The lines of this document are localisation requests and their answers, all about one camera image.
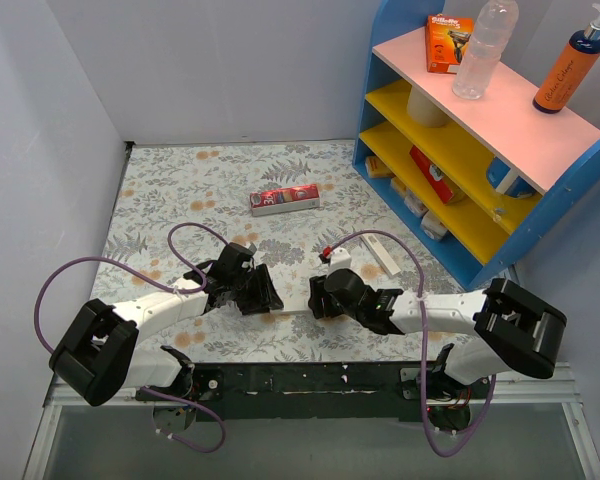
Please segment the yellow soap pack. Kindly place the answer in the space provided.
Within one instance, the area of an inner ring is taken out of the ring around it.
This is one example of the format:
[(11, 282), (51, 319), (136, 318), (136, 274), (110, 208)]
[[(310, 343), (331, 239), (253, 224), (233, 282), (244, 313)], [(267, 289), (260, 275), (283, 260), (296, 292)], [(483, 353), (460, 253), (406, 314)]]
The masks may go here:
[(365, 159), (365, 167), (370, 178), (392, 178), (394, 176), (391, 169), (375, 155), (367, 156)]

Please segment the red toothpaste box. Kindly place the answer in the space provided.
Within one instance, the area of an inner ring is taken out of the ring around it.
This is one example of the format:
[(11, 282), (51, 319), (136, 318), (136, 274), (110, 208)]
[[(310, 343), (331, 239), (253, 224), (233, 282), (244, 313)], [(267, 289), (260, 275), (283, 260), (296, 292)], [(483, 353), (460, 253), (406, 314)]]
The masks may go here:
[(250, 194), (249, 200), (254, 217), (314, 209), (321, 205), (316, 184), (255, 192)]

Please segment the blue white container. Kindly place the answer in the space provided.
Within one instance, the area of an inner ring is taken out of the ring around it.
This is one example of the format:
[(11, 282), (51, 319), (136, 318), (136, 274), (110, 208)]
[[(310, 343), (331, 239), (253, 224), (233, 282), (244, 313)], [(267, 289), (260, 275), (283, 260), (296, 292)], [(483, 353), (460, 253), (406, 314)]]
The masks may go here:
[(491, 161), (486, 178), (496, 193), (514, 199), (529, 198), (536, 193), (529, 183), (498, 157)]

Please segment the floral table mat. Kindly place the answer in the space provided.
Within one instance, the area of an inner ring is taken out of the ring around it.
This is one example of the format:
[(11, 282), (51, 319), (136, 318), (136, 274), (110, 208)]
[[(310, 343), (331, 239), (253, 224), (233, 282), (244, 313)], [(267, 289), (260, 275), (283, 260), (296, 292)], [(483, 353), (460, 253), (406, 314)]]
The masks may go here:
[[(107, 303), (170, 284), (188, 263), (216, 258), (225, 241), (253, 243), (285, 309), (302, 306), (322, 248), (344, 240), (353, 268), (376, 288), (456, 293), (459, 285), (354, 170), (350, 141), (135, 147), (92, 294)], [(318, 208), (254, 217), (250, 194), (316, 184)], [(374, 234), (400, 267), (390, 278), (362, 241)], [(243, 316), (227, 306), (183, 320), (143, 343), (171, 345), (197, 362), (345, 362), (435, 357), (466, 337), (380, 336), (355, 321), (311, 315)]]

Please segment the beige paper roll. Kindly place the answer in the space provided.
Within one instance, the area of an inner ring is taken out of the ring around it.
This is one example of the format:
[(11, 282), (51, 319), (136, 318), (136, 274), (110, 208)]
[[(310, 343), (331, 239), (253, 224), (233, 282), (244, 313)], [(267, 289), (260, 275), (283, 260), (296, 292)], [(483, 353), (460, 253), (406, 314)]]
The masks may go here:
[(439, 128), (449, 122), (449, 117), (419, 90), (412, 88), (407, 102), (407, 114), (419, 125)]

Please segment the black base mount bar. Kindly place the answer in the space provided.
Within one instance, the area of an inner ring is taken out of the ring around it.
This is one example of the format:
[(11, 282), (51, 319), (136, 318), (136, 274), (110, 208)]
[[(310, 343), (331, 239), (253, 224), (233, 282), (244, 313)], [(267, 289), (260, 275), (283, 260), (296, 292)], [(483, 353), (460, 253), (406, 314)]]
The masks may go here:
[(419, 363), (206, 363), (190, 398), (224, 420), (387, 418), (420, 422)]

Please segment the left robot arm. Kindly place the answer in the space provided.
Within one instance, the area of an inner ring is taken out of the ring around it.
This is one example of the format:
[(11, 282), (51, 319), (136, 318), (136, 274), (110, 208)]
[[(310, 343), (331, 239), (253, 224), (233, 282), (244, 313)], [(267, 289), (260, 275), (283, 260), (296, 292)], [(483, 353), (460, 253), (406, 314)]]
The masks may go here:
[(100, 406), (123, 388), (183, 399), (194, 389), (194, 363), (171, 346), (140, 349), (141, 342), (187, 318), (229, 303), (241, 314), (281, 310), (268, 268), (236, 243), (202, 262), (174, 284), (135, 300), (85, 303), (53, 349), (49, 366), (89, 405)]

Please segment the orange pump lotion bottle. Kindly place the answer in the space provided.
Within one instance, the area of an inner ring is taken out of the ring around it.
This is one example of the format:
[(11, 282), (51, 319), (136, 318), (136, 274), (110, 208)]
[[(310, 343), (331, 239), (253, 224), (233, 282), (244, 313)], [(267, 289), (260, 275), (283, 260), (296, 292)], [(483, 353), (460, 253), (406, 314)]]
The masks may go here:
[(532, 100), (540, 112), (560, 112), (600, 57), (600, 4), (592, 7), (597, 17), (573, 33)]

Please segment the red box on shelf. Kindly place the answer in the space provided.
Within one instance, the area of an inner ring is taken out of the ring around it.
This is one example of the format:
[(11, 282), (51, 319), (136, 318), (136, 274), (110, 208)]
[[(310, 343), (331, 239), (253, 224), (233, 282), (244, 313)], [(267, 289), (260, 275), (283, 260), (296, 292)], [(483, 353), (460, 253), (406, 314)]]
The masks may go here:
[(443, 204), (450, 204), (461, 199), (459, 187), (420, 149), (412, 146), (410, 156)]

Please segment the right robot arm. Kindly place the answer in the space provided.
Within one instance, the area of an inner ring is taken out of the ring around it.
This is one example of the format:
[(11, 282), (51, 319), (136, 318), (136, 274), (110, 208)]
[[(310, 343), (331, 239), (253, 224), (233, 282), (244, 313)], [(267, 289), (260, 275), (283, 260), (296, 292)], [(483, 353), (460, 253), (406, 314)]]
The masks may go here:
[(430, 397), (455, 397), (475, 382), (508, 371), (553, 376), (566, 316), (518, 284), (496, 278), (484, 290), (418, 298), (401, 289), (365, 284), (350, 269), (314, 276), (308, 307), (317, 319), (345, 315), (378, 335), (417, 331), (464, 334), (448, 344), (417, 381)]

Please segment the clear plastic bottle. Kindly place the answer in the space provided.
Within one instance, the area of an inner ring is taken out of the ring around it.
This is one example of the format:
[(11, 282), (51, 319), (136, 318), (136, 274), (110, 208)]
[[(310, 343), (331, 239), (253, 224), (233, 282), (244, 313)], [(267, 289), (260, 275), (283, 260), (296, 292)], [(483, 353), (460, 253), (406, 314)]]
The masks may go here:
[(518, 18), (514, 0), (491, 0), (483, 6), (452, 85), (456, 96), (476, 100), (484, 95)]

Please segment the blue yellow pink shelf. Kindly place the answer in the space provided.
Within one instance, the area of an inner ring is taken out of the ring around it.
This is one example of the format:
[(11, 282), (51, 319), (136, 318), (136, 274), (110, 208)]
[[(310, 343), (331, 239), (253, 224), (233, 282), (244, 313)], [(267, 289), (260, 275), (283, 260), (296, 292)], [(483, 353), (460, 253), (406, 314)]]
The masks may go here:
[[(571, 110), (544, 114), (534, 86), (499, 65), (486, 94), (464, 100), (448, 74), (425, 65), (425, 23), (440, 1), (385, 1), (374, 19), (353, 164), (378, 156), (448, 228), (425, 246), (466, 289), (521, 260), (600, 179), (600, 130)], [(427, 128), (407, 114), (415, 88), (449, 117)], [(410, 156), (416, 146), (461, 190), (443, 204)], [(536, 193), (514, 199), (491, 187), (486, 171), (500, 158)]]

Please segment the orange razor box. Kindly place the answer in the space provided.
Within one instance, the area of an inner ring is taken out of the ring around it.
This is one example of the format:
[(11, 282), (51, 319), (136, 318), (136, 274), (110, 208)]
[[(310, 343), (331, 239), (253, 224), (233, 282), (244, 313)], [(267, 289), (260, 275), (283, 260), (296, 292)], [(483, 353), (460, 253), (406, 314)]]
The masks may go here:
[(471, 18), (430, 15), (425, 25), (425, 53), (429, 73), (456, 74), (474, 28)]

